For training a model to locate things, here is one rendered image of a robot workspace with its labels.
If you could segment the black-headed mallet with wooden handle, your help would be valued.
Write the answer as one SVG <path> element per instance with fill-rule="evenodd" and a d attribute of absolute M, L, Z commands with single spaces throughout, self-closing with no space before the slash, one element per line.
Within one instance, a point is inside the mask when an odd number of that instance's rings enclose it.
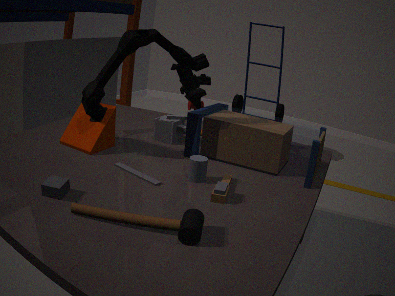
<path fill-rule="evenodd" d="M 179 241 L 188 246 L 193 246 L 200 242 L 204 222 L 204 214 L 198 209 L 187 210 L 182 220 L 113 211 L 77 203 L 72 203 L 70 210 L 74 214 L 113 222 L 177 231 Z"/>

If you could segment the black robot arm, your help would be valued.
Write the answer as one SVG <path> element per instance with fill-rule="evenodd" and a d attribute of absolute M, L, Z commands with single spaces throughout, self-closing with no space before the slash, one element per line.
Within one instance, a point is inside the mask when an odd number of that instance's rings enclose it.
<path fill-rule="evenodd" d="M 107 111 L 107 107 L 102 107 L 100 102 L 105 96 L 104 86 L 115 73 L 122 61 L 130 54 L 135 52 L 139 47 L 147 46 L 151 42 L 156 42 L 164 48 L 178 64 L 173 64 L 171 70 L 176 70 L 180 78 L 192 75 L 192 70 L 200 71 L 209 67 L 206 55 L 203 53 L 192 58 L 192 56 L 183 48 L 174 45 L 156 29 L 137 29 L 126 31 L 119 41 L 117 50 L 102 68 L 95 80 L 88 83 L 82 92 L 82 105 L 87 115 L 91 118 L 89 121 L 101 122 Z M 196 76 L 196 86 L 211 85 L 211 77 L 201 74 Z"/>

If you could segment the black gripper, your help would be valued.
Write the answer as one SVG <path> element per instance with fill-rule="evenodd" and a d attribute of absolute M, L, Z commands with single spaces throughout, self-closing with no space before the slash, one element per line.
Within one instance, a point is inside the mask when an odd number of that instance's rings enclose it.
<path fill-rule="evenodd" d="M 180 88 L 181 94 L 186 93 L 185 97 L 190 101 L 197 109 L 201 108 L 201 97 L 207 95 L 204 89 L 196 86 L 196 77 L 192 74 L 185 78 L 180 78 L 182 87 Z"/>

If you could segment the dark grey cylinder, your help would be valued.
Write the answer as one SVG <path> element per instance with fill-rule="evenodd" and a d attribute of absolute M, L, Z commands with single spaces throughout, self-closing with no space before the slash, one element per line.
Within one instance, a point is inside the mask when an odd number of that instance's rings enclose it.
<path fill-rule="evenodd" d="M 206 181 L 208 158 L 202 155 L 192 155 L 189 160 L 188 180 L 194 183 Z"/>

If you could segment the grey and red crank handle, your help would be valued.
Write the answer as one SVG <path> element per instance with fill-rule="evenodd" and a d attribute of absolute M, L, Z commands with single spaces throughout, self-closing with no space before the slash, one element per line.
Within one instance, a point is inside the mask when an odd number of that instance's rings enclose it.
<path fill-rule="evenodd" d="M 204 107 L 204 102 L 201 101 L 201 108 L 203 108 L 203 107 Z M 197 108 L 190 101 L 188 101 L 188 110 L 191 110 L 191 108 L 193 108 L 194 110 L 197 110 Z M 187 120 L 187 116 L 167 115 L 167 119 L 169 119 L 169 120 L 172 120 L 172 119 Z"/>

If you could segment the grey flat bar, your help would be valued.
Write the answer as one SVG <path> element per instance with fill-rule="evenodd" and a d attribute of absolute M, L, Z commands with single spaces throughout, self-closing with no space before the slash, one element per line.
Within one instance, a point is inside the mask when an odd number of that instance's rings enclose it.
<path fill-rule="evenodd" d="M 120 168 L 120 169 L 122 169 L 122 170 L 124 170 L 124 171 L 126 171 L 126 172 L 128 172 L 128 173 L 130 173 L 130 174 L 132 174 L 132 175 L 134 175 L 134 176 L 136 176 L 136 177 L 148 182 L 148 183 L 150 183 L 150 184 L 153 184 L 154 186 L 162 184 L 160 181 L 155 180 L 155 179 L 147 176 L 146 174 L 143 174 L 142 172 L 139 172 L 139 171 L 137 171 L 137 170 L 135 170 L 135 169 L 123 164 L 123 163 L 118 162 L 118 163 L 115 163 L 114 165 L 116 167 L 118 167 L 118 168 Z"/>

